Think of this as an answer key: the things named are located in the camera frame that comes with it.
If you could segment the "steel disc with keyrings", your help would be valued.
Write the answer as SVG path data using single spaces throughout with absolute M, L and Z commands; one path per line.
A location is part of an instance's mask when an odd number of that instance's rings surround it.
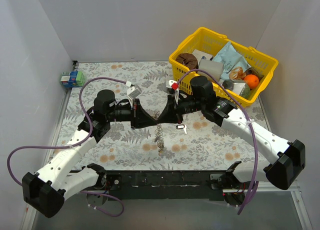
M 163 128 L 160 123 L 156 124 L 156 129 L 154 131 L 154 134 L 155 134 L 154 142 L 158 147 L 158 152 L 161 153 L 165 148 L 165 144 L 164 144 L 164 137 L 163 137 Z

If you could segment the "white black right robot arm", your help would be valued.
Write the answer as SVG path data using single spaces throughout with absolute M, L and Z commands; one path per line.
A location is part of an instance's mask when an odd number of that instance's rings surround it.
M 214 179 L 213 184 L 237 189 L 247 182 L 270 182 L 280 190 L 288 190 L 305 168 L 305 145 L 297 139 L 290 142 L 273 134 L 249 118 L 241 107 L 217 97 L 205 76 L 193 77 L 190 84 L 193 94 L 180 97 L 177 82 L 167 82 L 166 87 L 171 91 L 158 117 L 159 124 L 175 124 L 178 130 L 185 131 L 183 115 L 200 111 L 208 121 L 240 137 L 265 158 L 263 162 L 237 161 Z

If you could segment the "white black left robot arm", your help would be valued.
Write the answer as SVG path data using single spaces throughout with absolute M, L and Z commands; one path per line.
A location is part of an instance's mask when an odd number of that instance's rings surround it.
M 76 163 L 110 130 L 112 122 L 130 122 L 132 129 L 155 126 L 156 120 L 141 106 L 136 85 L 127 89 L 127 98 L 115 100 L 112 90 L 101 90 L 94 99 L 83 121 L 66 145 L 36 173 L 22 178 L 24 200 L 45 217 L 51 218 L 62 208 L 65 200 L 87 188 L 103 190 L 107 187 L 107 172 L 91 163 L 75 174 L 70 174 Z

